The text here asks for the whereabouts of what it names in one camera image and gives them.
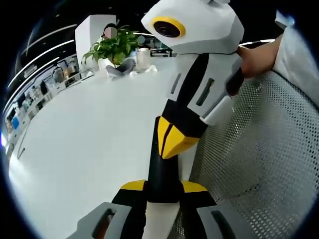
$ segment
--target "person's hand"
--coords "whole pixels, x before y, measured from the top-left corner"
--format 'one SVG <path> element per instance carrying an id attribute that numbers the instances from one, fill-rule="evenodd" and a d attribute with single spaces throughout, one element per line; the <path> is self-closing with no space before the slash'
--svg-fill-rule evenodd
<path id="1" fill-rule="evenodd" d="M 281 38 L 282 35 L 274 42 L 254 49 L 238 47 L 237 53 L 243 58 L 241 69 L 245 78 L 255 77 L 273 68 Z"/>

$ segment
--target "green leaves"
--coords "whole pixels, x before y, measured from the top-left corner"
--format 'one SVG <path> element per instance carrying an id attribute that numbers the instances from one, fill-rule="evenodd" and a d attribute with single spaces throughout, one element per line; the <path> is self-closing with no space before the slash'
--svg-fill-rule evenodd
<path id="1" fill-rule="evenodd" d="M 118 29 L 118 35 L 114 38 L 102 39 L 95 42 L 89 52 L 83 55 L 82 60 L 91 57 L 98 62 L 99 59 L 108 58 L 116 65 L 120 65 L 126 57 L 138 47 L 137 36 L 127 26 Z"/>

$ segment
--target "white pillar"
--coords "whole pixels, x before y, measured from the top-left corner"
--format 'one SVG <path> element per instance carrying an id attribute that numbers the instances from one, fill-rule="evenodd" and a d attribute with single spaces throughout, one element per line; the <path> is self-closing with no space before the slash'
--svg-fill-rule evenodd
<path id="1" fill-rule="evenodd" d="M 104 27 L 109 23 L 116 24 L 115 15 L 90 15 L 75 29 L 75 46 L 80 70 L 97 66 L 92 58 L 87 59 L 86 65 L 82 64 L 82 57 L 90 50 L 92 44 L 99 40 Z"/>

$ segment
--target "yellow eye-like lens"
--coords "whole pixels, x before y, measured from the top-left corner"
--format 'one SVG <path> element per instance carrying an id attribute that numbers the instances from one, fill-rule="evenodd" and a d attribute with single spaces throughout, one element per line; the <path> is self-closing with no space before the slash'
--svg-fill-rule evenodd
<path id="1" fill-rule="evenodd" d="M 177 38 L 184 36 L 185 27 L 179 21 L 168 16 L 157 16 L 153 19 L 154 29 L 162 36 Z"/>

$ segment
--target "white table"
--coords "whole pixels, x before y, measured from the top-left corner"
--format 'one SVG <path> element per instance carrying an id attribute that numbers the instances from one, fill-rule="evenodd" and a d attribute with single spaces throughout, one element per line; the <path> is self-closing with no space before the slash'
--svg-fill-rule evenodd
<path id="1" fill-rule="evenodd" d="M 9 177 L 42 238 L 66 238 L 123 184 L 147 179 L 155 117 L 166 103 L 174 59 L 156 59 L 157 73 L 116 80 L 96 74 L 60 92 L 32 119 L 25 151 L 19 160 L 17 147 L 12 154 Z M 192 148 L 180 156 L 183 180 L 194 155 Z M 149 203 L 144 238 L 167 238 L 178 209 Z"/>

